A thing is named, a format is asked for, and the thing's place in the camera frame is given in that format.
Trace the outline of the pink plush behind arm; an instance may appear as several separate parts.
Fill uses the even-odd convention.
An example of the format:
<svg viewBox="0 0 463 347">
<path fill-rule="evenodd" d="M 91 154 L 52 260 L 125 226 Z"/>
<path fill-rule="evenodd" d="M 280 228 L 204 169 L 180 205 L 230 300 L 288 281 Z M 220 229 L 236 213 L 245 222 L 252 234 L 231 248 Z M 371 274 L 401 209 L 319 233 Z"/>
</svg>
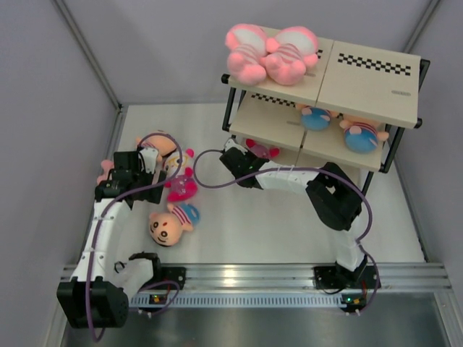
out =
<svg viewBox="0 0 463 347">
<path fill-rule="evenodd" d="M 103 170 L 103 173 L 100 176 L 98 176 L 96 180 L 97 184 L 100 184 L 102 181 L 105 181 L 108 179 L 110 170 L 114 168 L 114 162 L 108 159 L 102 160 L 101 168 Z"/>
</svg>

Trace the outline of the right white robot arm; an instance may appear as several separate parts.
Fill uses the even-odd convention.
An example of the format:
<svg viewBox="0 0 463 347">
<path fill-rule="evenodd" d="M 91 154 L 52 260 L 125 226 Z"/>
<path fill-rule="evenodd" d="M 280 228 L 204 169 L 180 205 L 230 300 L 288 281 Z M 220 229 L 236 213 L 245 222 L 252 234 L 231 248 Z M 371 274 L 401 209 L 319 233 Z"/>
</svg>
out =
<svg viewBox="0 0 463 347">
<path fill-rule="evenodd" d="M 360 285 L 367 267 L 351 230 L 361 213 L 362 192 L 335 163 L 320 168 L 285 166 L 259 158 L 240 146 L 222 151 L 219 160 L 245 188 L 278 189 L 307 196 L 322 224 L 333 231 L 335 265 L 317 270 L 318 288 L 354 288 Z"/>
</svg>

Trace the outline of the orange-faced blue doll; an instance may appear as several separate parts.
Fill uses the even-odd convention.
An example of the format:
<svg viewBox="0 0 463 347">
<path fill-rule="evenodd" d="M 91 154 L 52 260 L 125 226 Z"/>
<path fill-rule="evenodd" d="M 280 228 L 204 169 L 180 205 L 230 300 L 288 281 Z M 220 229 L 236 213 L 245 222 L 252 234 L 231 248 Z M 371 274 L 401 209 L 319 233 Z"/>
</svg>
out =
<svg viewBox="0 0 463 347">
<path fill-rule="evenodd" d="M 179 242 L 182 234 L 194 230 L 200 221 L 199 210 L 189 203 L 168 203 L 165 213 L 151 213 L 149 232 L 155 243 L 171 247 Z"/>
</svg>

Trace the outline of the magenta glasses doll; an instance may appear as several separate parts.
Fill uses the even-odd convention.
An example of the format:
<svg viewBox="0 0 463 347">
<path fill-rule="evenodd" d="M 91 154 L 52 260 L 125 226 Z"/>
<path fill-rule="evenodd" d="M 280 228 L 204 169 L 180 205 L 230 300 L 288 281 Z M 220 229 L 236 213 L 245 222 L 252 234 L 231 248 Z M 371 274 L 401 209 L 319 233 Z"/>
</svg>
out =
<svg viewBox="0 0 463 347">
<path fill-rule="evenodd" d="M 246 139 L 245 144 L 247 148 L 259 158 L 273 159 L 280 154 L 280 149 L 278 147 L 266 147 L 252 139 Z"/>
<path fill-rule="evenodd" d="M 195 152 L 192 148 L 182 149 L 182 160 L 180 152 L 174 151 L 167 156 L 163 162 L 163 169 L 167 176 L 172 176 L 177 169 L 179 172 L 165 187 L 169 190 L 168 202 L 181 202 L 193 198 L 198 191 L 198 186 L 193 178 L 193 163 Z"/>
</svg>

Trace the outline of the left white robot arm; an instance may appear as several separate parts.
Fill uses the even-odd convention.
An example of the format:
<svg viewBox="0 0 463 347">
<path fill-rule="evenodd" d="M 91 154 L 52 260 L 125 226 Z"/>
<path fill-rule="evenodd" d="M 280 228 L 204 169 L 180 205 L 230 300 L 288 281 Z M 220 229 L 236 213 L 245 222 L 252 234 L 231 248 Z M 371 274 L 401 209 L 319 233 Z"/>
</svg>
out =
<svg viewBox="0 0 463 347">
<path fill-rule="evenodd" d="M 158 151 L 139 147 L 115 152 L 101 164 L 93 217 L 85 247 L 70 279 L 62 281 L 57 299 L 73 328 L 121 327 L 127 320 L 129 301 L 137 292 L 157 288 L 163 270 L 154 253 L 132 255 L 116 270 L 117 250 L 136 201 L 159 203 L 163 181 L 158 173 Z"/>
</svg>

